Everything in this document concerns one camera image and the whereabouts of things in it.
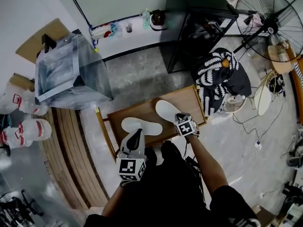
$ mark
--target cardboard box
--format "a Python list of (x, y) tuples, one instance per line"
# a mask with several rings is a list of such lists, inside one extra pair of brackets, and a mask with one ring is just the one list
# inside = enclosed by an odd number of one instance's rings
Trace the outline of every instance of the cardboard box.
[(35, 90), (34, 82), (16, 73), (9, 79), (9, 82), (25, 90), (29, 89), (31, 92)]

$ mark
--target wooden table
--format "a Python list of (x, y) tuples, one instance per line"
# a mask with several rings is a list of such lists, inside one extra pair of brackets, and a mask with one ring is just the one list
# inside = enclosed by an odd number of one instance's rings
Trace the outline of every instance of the wooden table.
[[(121, 122), (124, 118), (134, 117), (142, 120), (157, 122), (162, 125), (163, 131), (160, 135), (157, 136), (145, 136), (145, 144), (146, 146), (151, 146), (157, 142), (164, 142), (165, 140), (171, 139), (172, 137), (177, 136), (174, 125), (171, 122), (168, 122), (162, 119), (155, 110), (156, 103), (159, 100), (166, 100), (173, 104), (176, 108), (178, 108), (181, 112), (190, 113), (194, 118), (195, 122), (202, 126), (206, 124), (206, 118), (203, 113), (202, 105), (197, 94), (196, 88), (194, 85), (183, 88), (181, 90), (168, 93), (166, 95), (160, 96), (158, 98), (154, 98), (151, 101), (133, 105), (126, 109), (122, 109), (116, 112), (113, 112), (108, 115), (108, 120), (112, 127), (115, 139), (117, 144), (120, 146), (122, 140), (128, 135), (121, 127)], [(101, 129), (104, 133), (105, 139), (107, 141), (107, 145), (114, 159), (116, 159), (116, 155), (118, 153), (115, 152), (111, 140), (108, 136), (107, 130), (104, 125), (104, 121), (101, 117), (101, 113), (99, 109), (96, 109), (96, 114), (101, 126)]]

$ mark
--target black and white striped cloth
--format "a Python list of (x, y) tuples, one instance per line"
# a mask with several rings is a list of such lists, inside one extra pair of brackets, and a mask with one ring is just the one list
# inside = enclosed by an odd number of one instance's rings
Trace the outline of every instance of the black and white striped cloth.
[[(229, 67), (223, 67), (227, 59)], [(206, 117), (214, 114), (221, 106), (225, 95), (251, 94), (250, 80), (233, 52), (218, 48), (209, 53), (194, 67), (191, 75), (197, 84), (197, 91)]]

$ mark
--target black clothing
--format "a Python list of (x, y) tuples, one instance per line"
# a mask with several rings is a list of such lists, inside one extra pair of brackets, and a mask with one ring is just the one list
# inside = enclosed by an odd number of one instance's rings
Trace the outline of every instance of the black clothing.
[(141, 181), (125, 187), (124, 199), (115, 216), (90, 215), (84, 227), (120, 222), (135, 225), (193, 222), (200, 226), (232, 226), (228, 218), (257, 218), (242, 196), (229, 186), (215, 190), (211, 211), (207, 210), (193, 170), (176, 149), (174, 144), (166, 141), (161, 149), (162, 165), (153, 166), (147, 160)]
[[(229, 67), (222, 66), (228, 60)], [(250, 96), (251, 87), (241, 63), (235, 54), (218, 48), (204, 56), (191, 70), (191, 76), (197, 83), (197, 92), (206, 117), (218, 111), (225, 95)]]

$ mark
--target white shoe insole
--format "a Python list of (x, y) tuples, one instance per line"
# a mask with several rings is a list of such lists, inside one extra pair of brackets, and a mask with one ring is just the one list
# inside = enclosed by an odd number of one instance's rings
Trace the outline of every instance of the white shoe insole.
[(159, 135), (163, 130), (162, 125), (159, 123), (148, 122), (133, 117), (123, 119), (121, 126), (127, 133), (143, 129), (144, 135)]
[(159, 100), (156, 104), (156, 112), (161, 118), (175, 123), (175, 115), (180, 113), (180, 110), (165, 100)]

